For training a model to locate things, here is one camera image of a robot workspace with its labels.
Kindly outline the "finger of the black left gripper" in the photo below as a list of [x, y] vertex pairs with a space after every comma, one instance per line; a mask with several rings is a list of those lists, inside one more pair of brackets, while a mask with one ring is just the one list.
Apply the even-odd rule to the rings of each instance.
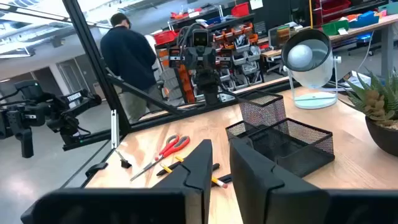
[[198, 63], [198, 52], [201, 46], [188, 47], [185, 49], [185, 66], [188, 70], [196, 69]]
[[201, 47], [201, 52], [202, 52], [201, 67], [203, 69], [215, 69], [216, 50], [212, 47]]

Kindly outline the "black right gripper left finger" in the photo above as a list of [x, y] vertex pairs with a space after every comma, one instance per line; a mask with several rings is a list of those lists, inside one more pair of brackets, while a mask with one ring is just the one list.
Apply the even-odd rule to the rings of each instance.
[[67, 188], [49, 192], [21, 215], [27, 224], [207, 223], [212, 143], [199, 145], [151, 188]]

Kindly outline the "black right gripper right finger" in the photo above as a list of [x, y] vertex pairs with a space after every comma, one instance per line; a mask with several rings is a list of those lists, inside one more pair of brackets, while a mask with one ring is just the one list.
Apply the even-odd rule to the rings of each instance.
[[240, 139], [230, 169], [244, 223], [397, 223], [396, 190], [321, 189]]

